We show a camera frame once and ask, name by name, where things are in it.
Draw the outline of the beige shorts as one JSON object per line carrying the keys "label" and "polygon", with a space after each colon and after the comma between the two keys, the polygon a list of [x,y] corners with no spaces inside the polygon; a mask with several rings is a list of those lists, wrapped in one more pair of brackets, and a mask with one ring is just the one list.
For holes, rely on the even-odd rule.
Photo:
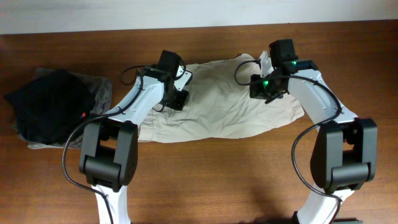
{"label": "beige shorts", "polygon": [[229,60],[187,65],[193,73],[185,87],[182,111],[156,106],[140,126],[140,142],[175,143],[206,138],[256,136],[304,115],[298,100],[285,95],[269,104],[249,96],[246,83],[260,72],[249,54]]}

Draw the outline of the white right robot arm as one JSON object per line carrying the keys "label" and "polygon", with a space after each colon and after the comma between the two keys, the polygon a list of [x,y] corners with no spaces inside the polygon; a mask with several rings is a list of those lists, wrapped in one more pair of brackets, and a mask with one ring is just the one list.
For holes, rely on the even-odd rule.
{"label": "white right robot arm", "polygon": [[[269,51],[255,62],[261,72],[251,76],[249,96],[269,104],[290,94],[313,122],[297,136],[291,149],[294,170],[310,189],[292,223],[334,223],[342,203],[376,174],[377,125],[350,111],[328,88],[315,63],[298,58],[291,39],[272,42]],[[295,150],[313,130],[317,131],[310,159],[314,183],[309,184],[299,172]]]}

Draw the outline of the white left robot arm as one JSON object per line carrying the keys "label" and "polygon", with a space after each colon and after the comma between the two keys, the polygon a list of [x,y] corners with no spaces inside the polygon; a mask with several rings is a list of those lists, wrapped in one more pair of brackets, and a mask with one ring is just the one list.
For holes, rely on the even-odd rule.
{"label": "white left robot arm", "polygon": [[182,110],[192,79],[181,56],[168,50],[136,75],[128,94],[84,127],[79,170],[96,195],[101,223],[130,223],[127,187],[137,167],[139,126],[157,104]]}

